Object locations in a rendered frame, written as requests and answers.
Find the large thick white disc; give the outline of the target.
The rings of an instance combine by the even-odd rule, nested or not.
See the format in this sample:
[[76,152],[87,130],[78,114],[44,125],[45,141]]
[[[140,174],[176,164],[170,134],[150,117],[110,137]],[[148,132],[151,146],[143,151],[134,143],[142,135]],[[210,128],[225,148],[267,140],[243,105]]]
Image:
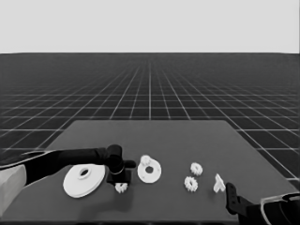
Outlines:
[[81,198],[92,193],[102,183],[105,175],[104,165],[75,165],[67,172],[63,189],[69,197]]

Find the white round carrier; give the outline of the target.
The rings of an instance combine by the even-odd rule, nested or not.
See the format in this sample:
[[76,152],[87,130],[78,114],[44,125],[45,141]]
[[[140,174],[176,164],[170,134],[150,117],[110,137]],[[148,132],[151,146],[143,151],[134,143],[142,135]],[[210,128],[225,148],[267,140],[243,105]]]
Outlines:
[[143,166],[140,161],[137,168],[137,174],[145,184],[156,183],[156,181],[160,178],[161,173],[162,170],[160,163],[153,158],[151,158],[151,163],[147,166]]

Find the small white T-shaped piece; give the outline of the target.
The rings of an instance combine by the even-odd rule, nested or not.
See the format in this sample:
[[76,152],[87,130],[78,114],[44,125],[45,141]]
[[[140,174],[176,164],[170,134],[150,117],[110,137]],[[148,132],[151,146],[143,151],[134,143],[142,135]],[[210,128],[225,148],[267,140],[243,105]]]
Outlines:
[[220,177],[220,175],[217,173],[215,176],[215,184],[213,186],[213,190],[218,193],[219,191],[224,191],[225,190],[225,184],[222,180],[222,178]]

